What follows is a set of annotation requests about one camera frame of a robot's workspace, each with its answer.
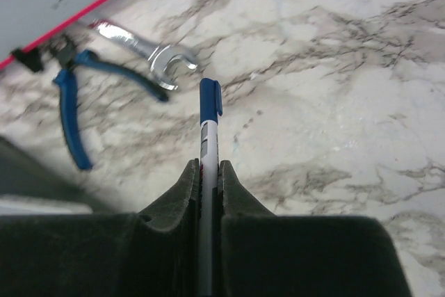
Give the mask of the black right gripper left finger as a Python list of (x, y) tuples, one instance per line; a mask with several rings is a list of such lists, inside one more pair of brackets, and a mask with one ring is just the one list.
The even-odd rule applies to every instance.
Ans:
[(179, 179), (139, 213), (132, 241), (135, 296), (194, 296), (200, 169), (192, 159)]

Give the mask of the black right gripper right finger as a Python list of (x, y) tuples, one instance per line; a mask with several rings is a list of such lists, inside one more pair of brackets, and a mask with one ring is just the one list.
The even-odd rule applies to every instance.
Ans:
[(257, 271), (265, 269), (267, 251), (255, 241), (258, 223), (274, 214), (254, 197), (239, 181), (232, 163), (221, 162), (218, 172), (220, 202), (220, 292), (223, 296), (241, 296), (241, 281), (253, 281)]

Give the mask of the blue whiteboard marker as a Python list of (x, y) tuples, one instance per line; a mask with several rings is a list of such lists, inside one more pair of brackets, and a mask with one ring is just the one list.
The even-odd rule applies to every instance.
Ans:
[(198, 237), (198, 296), (213, 295), (214, 209), (218, 186), (218, 124), (207, 120), (201, 126), (200, 171), (202, 185)]

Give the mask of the blue marker cap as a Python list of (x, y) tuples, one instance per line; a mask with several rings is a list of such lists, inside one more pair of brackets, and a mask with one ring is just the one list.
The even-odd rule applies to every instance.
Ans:
[(203, 78), (200, 81), (200, 124), (212, 120), (218, 123), (223, 114), (221, 86), (218, 81)]

